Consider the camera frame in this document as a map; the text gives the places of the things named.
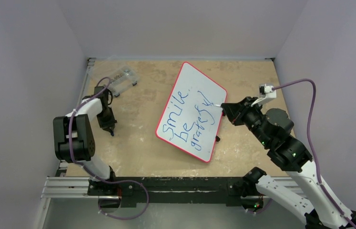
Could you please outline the red framed whiteboard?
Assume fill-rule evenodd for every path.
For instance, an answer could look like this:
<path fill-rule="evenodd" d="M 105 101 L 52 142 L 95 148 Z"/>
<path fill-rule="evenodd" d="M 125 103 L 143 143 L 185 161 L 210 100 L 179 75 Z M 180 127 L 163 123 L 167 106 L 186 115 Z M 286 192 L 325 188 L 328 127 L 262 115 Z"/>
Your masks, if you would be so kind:
<path fill-rule="evenodd" d="M 155 135 L 174 147 L 210 162 L 227 91 L 189 62 L 181 65 Z"/>

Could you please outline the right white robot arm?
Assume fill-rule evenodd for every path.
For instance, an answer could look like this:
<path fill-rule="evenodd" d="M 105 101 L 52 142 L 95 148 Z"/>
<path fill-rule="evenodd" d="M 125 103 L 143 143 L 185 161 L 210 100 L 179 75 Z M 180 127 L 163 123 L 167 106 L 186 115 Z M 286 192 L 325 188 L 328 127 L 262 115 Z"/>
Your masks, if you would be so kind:
<path fill-rule="evenodd" d="M 346 229 L 356 226 L 356 211 L 350 210 L 325 187 L 306 146 L 291 135 L 294 123 L 278 108 L 262 113 L 255 97 L 221 108 L 235 126 L 245 125 L 268 151 L 271 161 L 301 188 L 304 197 L 280 185 L 262 169 L 254 167 L 243 177 L 243 196 L 259 192 L 293 213 L 307 229 Z"/>

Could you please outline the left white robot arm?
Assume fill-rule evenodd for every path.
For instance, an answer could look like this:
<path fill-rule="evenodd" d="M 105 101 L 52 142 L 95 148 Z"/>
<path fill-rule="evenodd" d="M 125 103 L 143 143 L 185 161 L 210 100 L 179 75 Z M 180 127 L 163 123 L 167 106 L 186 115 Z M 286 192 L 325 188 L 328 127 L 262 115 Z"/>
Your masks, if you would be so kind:
<path fill-rule="evenodd" d="M 95 155 L 96 144 L 91 121 L 96 118 L 99 127 L 114 136 L 117 120 L 111 108 L 112 92 L 105 86 L 96 86 L 94 95 L 86 96 L 80 105 L 65 116 L 53 120 L 54 152 L 59 160 L 80 166 L 100 182 L 99 189 L 106 195 L 117 191 L 113 169 Z"/>

